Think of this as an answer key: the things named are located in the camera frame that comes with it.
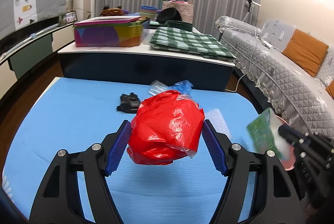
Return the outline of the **green printed packet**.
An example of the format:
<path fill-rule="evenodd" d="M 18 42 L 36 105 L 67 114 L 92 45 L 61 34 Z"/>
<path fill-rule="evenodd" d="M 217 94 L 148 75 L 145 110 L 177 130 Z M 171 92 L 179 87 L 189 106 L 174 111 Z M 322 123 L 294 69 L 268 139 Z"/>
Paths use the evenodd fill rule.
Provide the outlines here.
<path fill-rule="evenodd" d="M 272 150 L 279 158 L 281 152 L 275 144 L 272 119 L 275 117 L 272 108 L 266 108 L 255 120 L 247 126 L 247 132 L 251 137 L 255 151 L 264 154 L 267 150 Z"/>

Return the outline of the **white dark coffee table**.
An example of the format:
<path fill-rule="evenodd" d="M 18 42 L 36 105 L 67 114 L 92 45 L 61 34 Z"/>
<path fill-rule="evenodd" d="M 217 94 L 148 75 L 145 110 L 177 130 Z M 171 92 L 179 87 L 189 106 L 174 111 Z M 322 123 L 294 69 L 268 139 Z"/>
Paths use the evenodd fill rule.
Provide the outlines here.
<path fill-rule="evenodd" d="M 149 45 L 154 31 L 135 47 L 76 47 L 58 51 L 64 77 L 96 81 L 166 85 L 188 80 L 195 89 L 224 91 L 235 64 L 202 56 L 155 50 Z"/>

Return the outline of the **stacked coloured bowls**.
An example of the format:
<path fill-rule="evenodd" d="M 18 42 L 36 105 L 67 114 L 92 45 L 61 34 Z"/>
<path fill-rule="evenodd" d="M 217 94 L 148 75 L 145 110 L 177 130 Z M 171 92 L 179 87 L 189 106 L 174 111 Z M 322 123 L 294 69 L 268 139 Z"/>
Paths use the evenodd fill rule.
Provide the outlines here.
<path fill-rule="evenodd" d="M 157 16 L 158 9 L 153 6 L 141 6 L 139 10 L 139 15 L 141 17 L 148 17 L 150 19 L 155 19 Z"/>

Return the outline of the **blue foam mat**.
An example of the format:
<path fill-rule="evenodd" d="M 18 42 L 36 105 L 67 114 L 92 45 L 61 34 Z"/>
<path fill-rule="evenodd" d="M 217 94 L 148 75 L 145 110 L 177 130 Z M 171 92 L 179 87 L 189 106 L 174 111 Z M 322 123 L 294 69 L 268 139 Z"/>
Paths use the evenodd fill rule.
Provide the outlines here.
<path fill-rule="evenodd" d="M 29 216 L 59 150 L 74 153 L 101 142 L 133 118 L 116 110 L 121 94 L 145 99 L 148 91 L 145 85 L 57 80 L 26 115 L 7 155 L 3 186 L 22 214 Z M 166 166 L 137 165 L 124 154 L 106 182 L 124 223 L 209 223 L 226 178 L 200 141 L 195 157 Z"/>

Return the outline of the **grey covered sofa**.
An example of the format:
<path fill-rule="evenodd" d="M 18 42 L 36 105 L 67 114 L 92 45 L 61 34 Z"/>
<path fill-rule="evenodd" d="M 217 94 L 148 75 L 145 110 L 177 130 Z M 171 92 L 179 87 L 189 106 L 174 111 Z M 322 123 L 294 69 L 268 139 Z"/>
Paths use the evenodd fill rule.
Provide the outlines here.
<path fill-rule="evenodd" d="M 296 26 L 269 19 L 261 29 L 229 16 L 215 22 L 221 42 L 236 56 L 236 67 L 252 81 L 276 114 L 300 132 L 333 138 L 333 47 L 313 78 L 282 54 Z"/>

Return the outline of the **grey covered television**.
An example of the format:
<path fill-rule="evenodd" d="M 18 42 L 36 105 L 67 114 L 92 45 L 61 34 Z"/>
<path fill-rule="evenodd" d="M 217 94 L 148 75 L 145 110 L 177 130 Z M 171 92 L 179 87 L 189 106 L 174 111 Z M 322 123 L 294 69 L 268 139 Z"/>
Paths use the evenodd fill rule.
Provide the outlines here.
<path fill-rule="evenodd" d="M 1 0 L 1 39 L 30 24 L 67 12 L 67 0 Z"/>

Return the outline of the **orange cushion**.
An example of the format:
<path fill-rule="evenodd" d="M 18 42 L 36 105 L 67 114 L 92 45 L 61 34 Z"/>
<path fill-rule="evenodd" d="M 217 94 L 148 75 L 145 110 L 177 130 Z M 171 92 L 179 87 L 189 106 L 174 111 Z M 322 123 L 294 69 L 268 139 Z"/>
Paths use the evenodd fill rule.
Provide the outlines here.
<path fill-rule="evenodd" d="M 282 54 L 315 77 L 327 55 L 329 46 L 313 36 L 296 29 Z"/>
<path fill-rule="evenodd" d="M 334 80 L 325 88 L 326 92 L 334 99 Z"/>

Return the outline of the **tv cabinet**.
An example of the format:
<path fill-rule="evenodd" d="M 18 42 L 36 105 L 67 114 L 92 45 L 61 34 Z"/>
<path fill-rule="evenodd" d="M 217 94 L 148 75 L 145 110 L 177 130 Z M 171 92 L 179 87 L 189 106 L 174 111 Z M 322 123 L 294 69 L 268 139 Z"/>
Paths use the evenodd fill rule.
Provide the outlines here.
<path fill-rule="evenodd" d="M 1 55 L 1 97 L 35 65 L 74 42 L 74 24 L 53 25 Z"/>

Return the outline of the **green checked cloth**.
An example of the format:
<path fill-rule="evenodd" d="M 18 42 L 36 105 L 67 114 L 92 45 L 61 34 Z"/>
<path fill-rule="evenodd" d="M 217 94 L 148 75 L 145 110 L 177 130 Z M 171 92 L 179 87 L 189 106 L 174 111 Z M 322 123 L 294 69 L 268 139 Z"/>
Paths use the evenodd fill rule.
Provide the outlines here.
<path fill-rule="evenodd" d="M 159 27 L 152 35 L 150 45 L 159 50 L 195 54 L 208 59 L 236 59 L 210 34 L 188 32 L 171 27 Z"/>

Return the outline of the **blue plastic bag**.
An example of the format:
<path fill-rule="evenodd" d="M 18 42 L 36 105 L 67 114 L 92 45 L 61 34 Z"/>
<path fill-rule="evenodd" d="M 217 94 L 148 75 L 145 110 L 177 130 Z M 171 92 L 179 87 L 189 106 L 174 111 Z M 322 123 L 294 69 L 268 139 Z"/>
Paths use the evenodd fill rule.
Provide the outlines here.
<path fill-rule="evenodd" d="M 168 90 L 176 90 L 180 92 L 181 94 L 190 95 L 192 88 L 193 88 L 193 84 L 190 83 L 188 80 L 177 82 L 172 86 L 165 85 L 164 83 L 158 80 L 155 80 L 150 85 L 150 89 L 148 92 L 150 95 L 157 95 L 162 92 L 166 92 Z"/>

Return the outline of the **colourful storage box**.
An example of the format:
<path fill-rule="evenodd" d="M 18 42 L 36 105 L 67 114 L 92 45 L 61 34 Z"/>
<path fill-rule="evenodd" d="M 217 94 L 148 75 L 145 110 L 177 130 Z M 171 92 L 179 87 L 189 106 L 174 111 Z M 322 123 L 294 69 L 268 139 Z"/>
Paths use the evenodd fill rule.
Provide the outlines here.
<path fill-rule="evenodd" d="M 102 16 L 74 24 L 77 47 L 139 46 L 149 29 L 150 19 L 141 16 Z"/>

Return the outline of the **red plastic bag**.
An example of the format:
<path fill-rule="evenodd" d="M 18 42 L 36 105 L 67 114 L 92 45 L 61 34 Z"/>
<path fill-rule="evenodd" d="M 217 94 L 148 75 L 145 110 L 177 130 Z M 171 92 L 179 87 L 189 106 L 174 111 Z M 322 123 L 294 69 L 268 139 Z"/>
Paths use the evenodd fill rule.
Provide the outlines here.
<path fill-rule="evenodd" d="M 169 165 L 198 150 L 204 110 L 188 95 L 167 90 L 141 102 L 131 121 L 127 153 L 139 165 Z"/>

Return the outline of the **black gold wrapper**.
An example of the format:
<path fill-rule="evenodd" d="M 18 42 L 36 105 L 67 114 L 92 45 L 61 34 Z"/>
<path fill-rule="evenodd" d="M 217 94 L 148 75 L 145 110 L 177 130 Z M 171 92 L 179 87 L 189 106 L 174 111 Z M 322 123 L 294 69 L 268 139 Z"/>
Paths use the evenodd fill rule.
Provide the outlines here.
<path fill-rule="evenodd" d="M 121 103 L 117 106 L 117 111 L 128 114 L 136 114 L 141 104 L 138 96 L 131 92 L 130 94 L 122 94 L 120 97 Z"/>

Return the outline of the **dark green tray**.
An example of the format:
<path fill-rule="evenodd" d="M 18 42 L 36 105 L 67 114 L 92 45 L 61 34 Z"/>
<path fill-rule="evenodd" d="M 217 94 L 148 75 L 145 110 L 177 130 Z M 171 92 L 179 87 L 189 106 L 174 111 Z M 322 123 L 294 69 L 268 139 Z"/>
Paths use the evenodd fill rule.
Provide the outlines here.
<path fill-rule="evenodd" d="M 166 22 L 167 27 L 181 29 L 183 31 L 192 31 L 192 24 L 184 21 L 168 20 Z"/>

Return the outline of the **white foam mesh sleeve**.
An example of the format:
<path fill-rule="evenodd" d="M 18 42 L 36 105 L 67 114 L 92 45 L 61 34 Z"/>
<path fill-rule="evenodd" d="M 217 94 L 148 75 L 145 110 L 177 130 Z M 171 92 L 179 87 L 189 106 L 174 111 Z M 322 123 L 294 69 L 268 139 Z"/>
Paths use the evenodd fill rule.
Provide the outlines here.
<path fill-rule="evenodd" d="M 232 137 L 229 128 L 227 126 L 227 123 L 225 122 L 225 119 L 218 108 L 214 108 L 206 112 L 205 118 L 210 120 L 211 124 L 218 133 L 225 134 L 229 138 Z"/>

